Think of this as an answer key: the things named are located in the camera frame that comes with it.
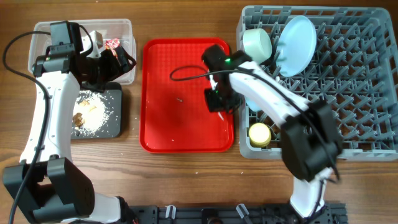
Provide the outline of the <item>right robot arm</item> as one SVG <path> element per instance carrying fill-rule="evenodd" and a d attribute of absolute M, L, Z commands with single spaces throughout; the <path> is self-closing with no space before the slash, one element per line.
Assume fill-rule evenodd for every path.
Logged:
<path fill-rule="evenodd" d="M 302 220 L 313 220 L 324 206 L 329 176 L 338 174 L 336 160 L 343 151 L 331 106 L 292 93 L 241 50 L 226 55 L 212 45 L 201 59 L 211 82 L 205 90 L 209 111 L 230 112 L 246 97 L 279 128 L 282 160 L 294 176 L 290 206 Z"/>

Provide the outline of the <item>light blue plate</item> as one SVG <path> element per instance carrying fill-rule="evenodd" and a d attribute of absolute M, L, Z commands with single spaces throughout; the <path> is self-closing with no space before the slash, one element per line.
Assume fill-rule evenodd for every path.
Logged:
<path fill-rule="evenodd" d="M 276 51 L 276 65 L 283 77 L 298 75 L 309 65 L 317 46 L 313 23 L 305 16 L 296 16 L 284 27 Z"/>

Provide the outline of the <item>white plastic fork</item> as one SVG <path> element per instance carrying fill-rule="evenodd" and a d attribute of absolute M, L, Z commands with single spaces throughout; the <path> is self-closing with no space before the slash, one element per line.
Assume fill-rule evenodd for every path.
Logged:
<path fill-rule="evenodd" d="M 218 116 L 220 117 L 220 119 L 221 119 L 222 121 L 224 121 L 223 115 L 222 115 L 220 112 L 218 112 L 217 114 L 218 114 Z"/>

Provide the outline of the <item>light blue bowl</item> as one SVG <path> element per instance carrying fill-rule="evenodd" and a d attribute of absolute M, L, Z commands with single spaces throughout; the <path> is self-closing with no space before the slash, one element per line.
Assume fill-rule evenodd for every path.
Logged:
<path fill-rule="evenodd" d="M 245 102 L 246 102 L 248 108 L 251 111 L 253 111 L 253 112 L 263 111 L 263 107 L 264 107 L 263 102 L 256 102 L 246 96 L 244 97 L 244 99 L 245 99 Z"/>

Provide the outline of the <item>yellow plastic cup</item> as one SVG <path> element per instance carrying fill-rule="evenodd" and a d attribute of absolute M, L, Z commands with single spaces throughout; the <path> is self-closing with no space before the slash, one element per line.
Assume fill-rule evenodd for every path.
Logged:
<path fill-rule="evenodd" d="M 264 123 L 255 123 L 248 131 L 252 147 L 266 147 L 271 141 L 271 131 Z"/>

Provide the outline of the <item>mint green bowl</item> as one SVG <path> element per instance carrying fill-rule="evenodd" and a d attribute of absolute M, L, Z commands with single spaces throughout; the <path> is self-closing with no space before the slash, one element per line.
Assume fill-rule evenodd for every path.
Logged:
<path fill-rule="evenodd" d="M 243 33 L 243 47 L 253 61 L 261 64 L 270 59 L 272 44 L 264 29 L 250 29 Z"/>

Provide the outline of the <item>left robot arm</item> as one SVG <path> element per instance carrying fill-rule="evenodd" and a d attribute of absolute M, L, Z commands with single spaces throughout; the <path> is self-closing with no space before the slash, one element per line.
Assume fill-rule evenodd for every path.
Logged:
<path fill-rule="evenodd" d="M 30 223 L 136 223 L 121 197 L 97 194 L 91 180 L 72 162 L 73 107 L 81 87 L 102 90 L 126 73 L 134 59 L 122 47 L 91 58 L 81 47 L 51 47 L 37 58 L 34 118 L 28 143 L 16 166 L 7 167 L 3 183 Z"/>

